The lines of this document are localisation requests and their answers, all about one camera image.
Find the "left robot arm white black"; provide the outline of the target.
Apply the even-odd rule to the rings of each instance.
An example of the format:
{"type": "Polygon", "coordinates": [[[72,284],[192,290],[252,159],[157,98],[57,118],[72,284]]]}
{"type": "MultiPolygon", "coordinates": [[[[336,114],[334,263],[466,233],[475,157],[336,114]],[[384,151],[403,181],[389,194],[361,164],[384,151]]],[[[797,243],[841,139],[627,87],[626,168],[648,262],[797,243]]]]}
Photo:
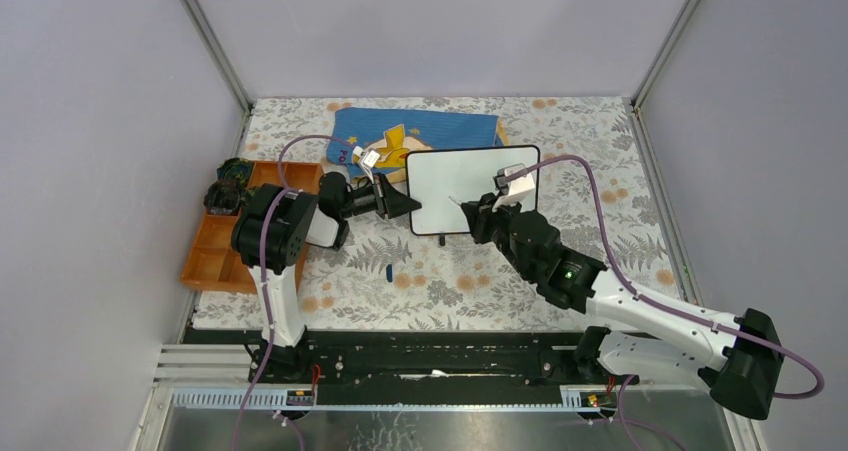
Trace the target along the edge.
{"type": "Polygon", "coordinates": [[[353,188],[338,172],[324,174],[315,194],[272,184],[256,191],[237,220],[231,248],[248,267],[261,310],[262,339],[278,348],[272,369],[288,382],[309,372],[310,356],[299,348],[306,331],[296,297],[296,265],[304,247],[340,249],[349,234],[348,220],[373,212],[393,219],[422,208],[381,173],[353,188]]]}

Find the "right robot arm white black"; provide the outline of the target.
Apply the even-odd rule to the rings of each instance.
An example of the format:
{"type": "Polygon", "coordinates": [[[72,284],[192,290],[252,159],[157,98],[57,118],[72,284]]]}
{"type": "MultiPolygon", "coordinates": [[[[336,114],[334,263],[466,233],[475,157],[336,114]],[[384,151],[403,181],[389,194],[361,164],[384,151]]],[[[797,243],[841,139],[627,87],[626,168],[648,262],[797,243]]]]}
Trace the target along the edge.
{"type": "Polygon", "coordinates": [[[627,339],[590,328],[573,357],[579,378],[656,377],[706,391],[746,418],[769,416],[784,358],[768,314],[749,308],[736,316],[624,283],[603,262],[563,245],[559,230],[539,212],[497,206],[496,200],[488,193],[460,205],[475,243],[493,244],[547,303],[650,336],[627,339]]]}

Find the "black framed whiteboard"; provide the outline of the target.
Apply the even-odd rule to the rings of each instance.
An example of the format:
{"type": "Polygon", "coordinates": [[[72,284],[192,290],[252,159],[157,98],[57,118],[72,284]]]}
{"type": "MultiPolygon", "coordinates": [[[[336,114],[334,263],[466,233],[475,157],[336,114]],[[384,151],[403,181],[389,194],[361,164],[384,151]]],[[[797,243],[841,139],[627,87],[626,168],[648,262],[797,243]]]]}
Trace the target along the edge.
{"type": "Polygon", "coordinates": [[[468,234],[460,206],[448,196],[476,201],[495,193],[494,176],[504,167],[540,161],[535,145],[456,150],[414,151],[406,158],[407,195],[422,204],[409,214],[416,236],[468,234]]]}

